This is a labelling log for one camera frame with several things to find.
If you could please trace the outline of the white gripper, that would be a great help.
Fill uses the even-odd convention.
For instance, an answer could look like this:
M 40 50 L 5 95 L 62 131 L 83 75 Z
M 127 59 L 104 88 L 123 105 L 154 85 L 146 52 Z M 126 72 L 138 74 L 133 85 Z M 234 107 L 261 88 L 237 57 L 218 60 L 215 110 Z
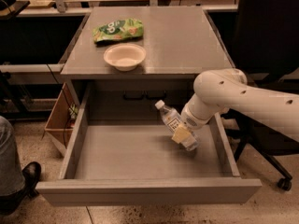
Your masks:
M 205 126 L 212 117 L 212 112 L 209 108 L 202 105 L 185 105 L 181 117 L 183 122 L 193 130 L 201 129 Z M 177 144 L 182 143 L 191 135 L 190 131 L 184 124 L 179 124 L 176 128 L 172 140 Z

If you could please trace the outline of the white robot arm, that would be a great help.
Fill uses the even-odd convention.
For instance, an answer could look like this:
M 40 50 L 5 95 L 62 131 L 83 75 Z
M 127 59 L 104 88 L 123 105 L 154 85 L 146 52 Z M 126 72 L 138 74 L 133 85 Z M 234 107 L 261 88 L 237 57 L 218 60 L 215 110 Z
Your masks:
M 233 109 L 261 124 L 299 141 L 299 96 L 247 84 L 239 69 L 202 72 L 193 82 L 194 95 L 181 118 L 189 130 L 198 130 L 224 108 Z

